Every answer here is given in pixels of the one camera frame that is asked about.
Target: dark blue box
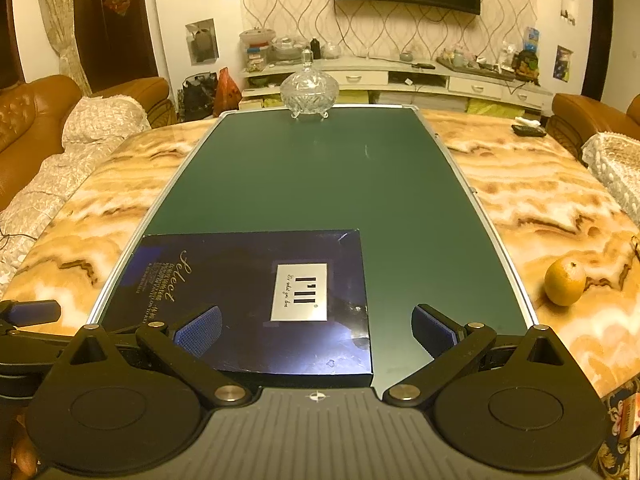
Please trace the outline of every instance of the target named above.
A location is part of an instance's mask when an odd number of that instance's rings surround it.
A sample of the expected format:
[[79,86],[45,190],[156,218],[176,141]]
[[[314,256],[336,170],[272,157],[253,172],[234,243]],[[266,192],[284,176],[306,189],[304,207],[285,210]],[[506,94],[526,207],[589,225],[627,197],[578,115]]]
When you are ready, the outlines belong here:
[[144,237],[101,323],[183,324],[203,310],[174,341],[240,381],[370,385],[357,230]]

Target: brown leather sofa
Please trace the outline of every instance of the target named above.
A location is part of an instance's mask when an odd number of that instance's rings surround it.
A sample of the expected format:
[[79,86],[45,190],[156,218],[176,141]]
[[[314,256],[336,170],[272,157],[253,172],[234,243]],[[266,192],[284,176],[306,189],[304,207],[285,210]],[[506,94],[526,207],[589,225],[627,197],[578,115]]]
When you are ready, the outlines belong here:
[[[161,77],[137,79],[94,96],[128,95],[146,110],[152,128],[176,123],[169,85]],[[82,97],[78,85],[52,75],[0,94],[0,211],[38,173],[48,156],[62,153],[62,128]]]
[[640,95],[626,114],[582,95],[556,94],[546,132],[582,162],[582,146],[598,132],[615,132],[640,140]]

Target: door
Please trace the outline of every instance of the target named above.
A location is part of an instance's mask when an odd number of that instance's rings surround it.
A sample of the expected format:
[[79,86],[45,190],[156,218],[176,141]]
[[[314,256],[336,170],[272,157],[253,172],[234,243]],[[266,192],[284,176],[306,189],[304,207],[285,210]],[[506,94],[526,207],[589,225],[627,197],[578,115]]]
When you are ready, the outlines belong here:
[[145,0],[75,0],[76,42],[94,92],[158,75]]
[[12,0],[0,0],[0,91],[24,82],[15,41]]
[[613,0],[593,0],[591,43],[582,95],[600,101],[607,78],[611,33],[613,31]]

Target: wall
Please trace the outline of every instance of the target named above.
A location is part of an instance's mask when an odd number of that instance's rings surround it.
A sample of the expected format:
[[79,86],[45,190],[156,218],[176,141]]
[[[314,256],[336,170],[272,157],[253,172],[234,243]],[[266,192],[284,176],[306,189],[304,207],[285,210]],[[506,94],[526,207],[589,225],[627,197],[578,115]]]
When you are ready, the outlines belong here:
[[[244,59],[238,35],[242,32],[240,0],[156,0],[162,45],[174,95],[182,82],[198,72],[217,72],[228,67],[240,84]],[[220,57],[212,63],[193,65],[186,43],[185,25],[213,18]]]
[[[146,18],[149,22],[149,33],[151,34],[151,44],[156,58],[156,67],[158,75],[164,77],[170,82],[169,69],[164,55],[164,46],[162,46],[162,35],[160,33],[160,21],[158,19],[158,6],[156,0],[145,0]],[[169,90],[169,97],[173,95],[172,89]]]
[[626,112],[640,93],[640,0],[613,0],[613,32],[601,101]]
[[443,46],[462,42],[496,59],[504,40],[522,46],[525,27],[536,23],[536,0],[482,0],[481,15],[392,2],[339,0],[242,0],[244,28],[269,27],[279,36],[341,42],[344,54],[398,58],[407,48],[435,58]]
[[[593,0],[577,0],[575,26],[560,16],[561,0],[538,0],[540,84],[549,91],[580,94],[591,41]],[[569,81],[553,77],[558,45],[573,51]],[[543,110],[550,114],[550,103]]]
[[13,0],[15,36],[25,81],[59,74],[60,64],[47,39],[38,0]]

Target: patterned wallpaper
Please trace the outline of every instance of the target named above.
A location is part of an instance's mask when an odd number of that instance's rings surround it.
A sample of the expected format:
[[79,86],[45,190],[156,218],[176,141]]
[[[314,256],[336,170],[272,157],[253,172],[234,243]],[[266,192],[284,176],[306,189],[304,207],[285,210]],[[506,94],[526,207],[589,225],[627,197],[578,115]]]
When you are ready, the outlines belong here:
[[434,58],[443,46],[462,42],[492,61],[504,40],[520,48],[524,28],[536,23],[536,0],[482,0],[480,16],[365,0],[242,0],[242,20],[246,28],[269,27],[278,36],[340,42],[343,54],[397,59],[409,49]]

